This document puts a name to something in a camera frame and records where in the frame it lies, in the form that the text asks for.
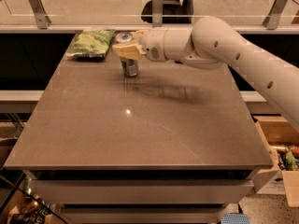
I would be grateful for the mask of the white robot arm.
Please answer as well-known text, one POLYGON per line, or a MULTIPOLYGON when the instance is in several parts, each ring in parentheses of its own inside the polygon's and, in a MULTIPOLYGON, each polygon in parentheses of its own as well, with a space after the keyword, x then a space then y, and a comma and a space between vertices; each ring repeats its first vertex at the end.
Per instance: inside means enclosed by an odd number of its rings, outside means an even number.
POLYGON ((113 49, 126 59, 175 60, 206 70, 226 63, 299 130, 299 68, 249 42, 219 18, 204 17, 192 26, 139 30, 131 41, 113 49))

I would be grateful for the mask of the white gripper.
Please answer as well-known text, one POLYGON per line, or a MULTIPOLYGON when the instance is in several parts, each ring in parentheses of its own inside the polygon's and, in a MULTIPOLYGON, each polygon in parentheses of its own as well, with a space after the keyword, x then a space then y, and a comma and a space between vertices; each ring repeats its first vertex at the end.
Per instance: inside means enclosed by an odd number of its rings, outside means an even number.
POLYGON ((120 43, 113 45, 112 48, 122 58, 140 60, 146 54, 150 61, 165 62, 167 60, 164 54, 165 34, 166 30, 163 28, 133 31, 131 35, 135 43, 120 43))

